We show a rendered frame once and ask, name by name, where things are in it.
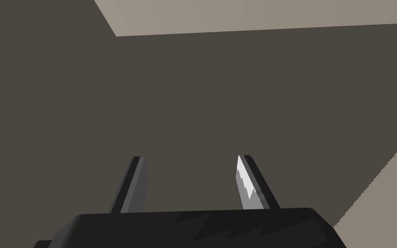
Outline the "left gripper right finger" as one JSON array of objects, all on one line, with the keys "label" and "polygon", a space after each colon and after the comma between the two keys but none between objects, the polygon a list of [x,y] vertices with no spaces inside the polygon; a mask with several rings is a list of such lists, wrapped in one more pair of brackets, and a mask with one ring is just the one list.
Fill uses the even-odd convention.
[{"label": "left gripper right finger", "polygon": [[250,155],[238,156],[236,183],[243,210],[280,209],[277,200]]}]

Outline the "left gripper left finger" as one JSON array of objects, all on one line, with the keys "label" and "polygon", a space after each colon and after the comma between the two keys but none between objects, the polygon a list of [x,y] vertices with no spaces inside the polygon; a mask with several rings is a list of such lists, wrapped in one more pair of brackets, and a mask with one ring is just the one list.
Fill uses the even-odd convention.
[{"label": "left gripper left finger", "polygon": [[148,185],[148,168],[144,156],[132,158],[110,208],[110,213],[140,213]]}]

